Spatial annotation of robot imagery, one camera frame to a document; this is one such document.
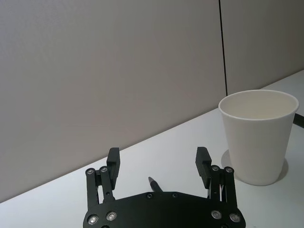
screw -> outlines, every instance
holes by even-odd
[[[213,171],[219,171],[219,167],[216,166],[216,165],[213,165],[213,166],[212,166],[212,170],[213,170]]]
[[[148,199],[152,199],[152,198],[153,198],[153,194],[152,194],[152,193],[148,193],[148,194],[147,194],[147,198],[148,198]]]
[[[214,219],[221,219],[222,218],[222,214],[218,210],[211,211],[211,216]]]
[[[87,222],[89,225],[94,225],[94,224],[96,224],[97,221],[98,221],[98,216],[92,215],[91,217],[89,217]]]
[[[94,172],[94,170],[90,169],[90,170],[88,170],[86,173],[87,173],[87,174],[92,174],[93,172]]]
[[[233,169],[231,167],[226,167],[225,170],[226,172],[233,172]]]
[[[229,215],[230,219],[233,221],[233,222],[240,222],[241,221],[241,217],[238,215],[238,214],[230,214]]]
[[[106,215],[106,219],[107,219],[108,221],[113,221],[116,217],[117,217],[117,214],[116,214],[115,211],[110,211],[110,212],[108,212],[107,215]]]

paper cup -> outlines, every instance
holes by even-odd
[[[279,91],[248,90],[225,97],[218,108],[236,175],[253,185],[275,182],[282,170],[298,100]]]

table surface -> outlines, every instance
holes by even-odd
[[[289,92],[300,101],[304,90],[301,72],[267,88]],[[238,208],[248,228],[302,228],[304,224],[304,129],[293,125],[286,152],[288,172],[269,186],[252,186],[235,180]],[[228,149],[220,112],[215,109],[121,151],[116,199],[151,191],[148,176],[164,191],[206,197],[195,165],[196,148],[205,146],[212,163],[221,166]],[[87,211],[86,176],[106,158],[0,204],[1,228],[80,228]]]

pen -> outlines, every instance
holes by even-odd
[[[148,179],[149,179],[149,183],[150,183],[150,186],[153,191],[162,191],[162,189],[160,188],[158,183],[155,180],[153,180],[152,177],[148,177]]]

